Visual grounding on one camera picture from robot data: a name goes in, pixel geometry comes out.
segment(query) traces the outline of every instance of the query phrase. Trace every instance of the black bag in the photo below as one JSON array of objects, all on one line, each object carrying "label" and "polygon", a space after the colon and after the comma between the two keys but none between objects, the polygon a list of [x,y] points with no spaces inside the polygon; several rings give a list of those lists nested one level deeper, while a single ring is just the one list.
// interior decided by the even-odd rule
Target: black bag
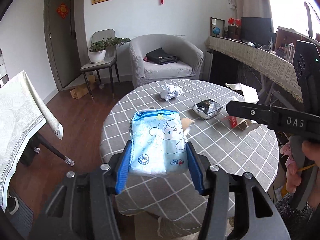
[{"label": "black bag", "polygon": [[156,64],[159,64],[159,65],[179,61],[177,56],[169,55],[169,54],[165,53],[162,48],[159,48],[159,49],[156,49],[156,50],[149,52],[146,55],[146,57],[147,57],[147,60],[150,60]]}]

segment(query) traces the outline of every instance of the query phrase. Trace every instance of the silver screw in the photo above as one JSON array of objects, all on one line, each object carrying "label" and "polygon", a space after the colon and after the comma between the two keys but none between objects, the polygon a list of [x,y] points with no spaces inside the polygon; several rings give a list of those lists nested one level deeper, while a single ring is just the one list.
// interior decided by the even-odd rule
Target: silver screw
[{"label": "silver screw", "polygon": [[219,167],[217,165],[211,165],[210,166],[210,170],[211,171],[218,171],[219,170]]},{"label": "silver screw", "polygon": [[246,172],[244,174],[244,177],[247,178],[247,179],[252,179],[253,175],[250,172]]},{"label": "silver screw", "polygon": [[73,178],[73,177],[75,176],[75,174],[76,174],[76,173],[75,173],[74,171],[68,171],[68,172],[67,172],[67,177],[68,177],[68,178]]},{"label": "silver screw", "polygon": [[101,164],[100,169],[102,169],[103,171],[107,171],[110,169],[110,165],[108,163],[103,163]]}]

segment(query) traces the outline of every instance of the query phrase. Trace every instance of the blue globe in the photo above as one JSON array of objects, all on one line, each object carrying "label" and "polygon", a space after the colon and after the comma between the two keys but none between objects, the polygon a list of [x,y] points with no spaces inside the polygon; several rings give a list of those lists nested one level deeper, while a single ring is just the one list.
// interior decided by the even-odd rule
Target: blue globe
[{"label": "blue globe", "polygon": [[221,30],[220,30],[218,27],[214,27],[214,28],[212,29],[212,32],[213,32],[215,35],[218,35],[218,34],[221,32]]}]

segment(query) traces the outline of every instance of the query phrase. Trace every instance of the gray chair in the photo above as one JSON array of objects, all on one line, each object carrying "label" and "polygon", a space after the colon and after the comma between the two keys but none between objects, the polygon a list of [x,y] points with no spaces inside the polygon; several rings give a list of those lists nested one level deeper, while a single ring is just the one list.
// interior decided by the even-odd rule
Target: gray chair
[{"label": "gray chair", "polygon": [[[159,48],[176,55],[180,61],[165,65],[143,61],[148,52]],[[130,42],[129,52],[134,88],[166,79],[199,79],[203,52],[180,37],[166,34],[139,36]]]},{"label": "gray chair", "polygon": [[[115,31],[113,29],[108,29],[108,30],[104,30],[104,31],[95,32],[92,35],[91,44],[96,42],[96,41],[101,41],[103,38],[106,40],[107,38],[114,38],[115,36],[116,36],[116,34],[115,34]],[[87,80],[87,76],[86,76],[85,73],[89,72],[89,71],[96,70],[98,78],[99,78],[99,82],[101,84],[101,78],[100,78],[100,74],[99,74],[99,69],[109,68],[112,95],[113,95],[113,98],[115,98],[114,88],[113,88],[113,77],[112,77],[112,66],[113,65],[115,65],[117,78],[118,78],[118,81],[120,83],[118,67],[117,67],[116,46],[106,49],[106,56],[104,58],[104,61],[99,62],[99,63],[90,63],[89,62],[89,63],[87,63],[87,64],[85,64],[84,66],[81,67],[80,70],[83,73],[84,80],[85,80],[85,83],[87,84],[87,88],[89,90],[89,93],[91,95],[92,100],[93,100],[93,96],[92,96],[91,89],[90,89],[90,86],[89,86],[89,83],[88,83],[88,80]]]}]

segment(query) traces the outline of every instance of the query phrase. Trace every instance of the white flower pot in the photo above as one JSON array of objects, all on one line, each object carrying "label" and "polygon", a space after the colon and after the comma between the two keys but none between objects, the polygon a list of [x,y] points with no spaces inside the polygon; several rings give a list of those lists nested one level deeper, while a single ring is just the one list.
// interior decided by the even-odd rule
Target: white flower pot
[{"label": "white flower pot", "polygon": [[106,55],[106,50],[98,51],[98,52],[88,52],[88,56],[91,63],[98,63],[104,60]]}]

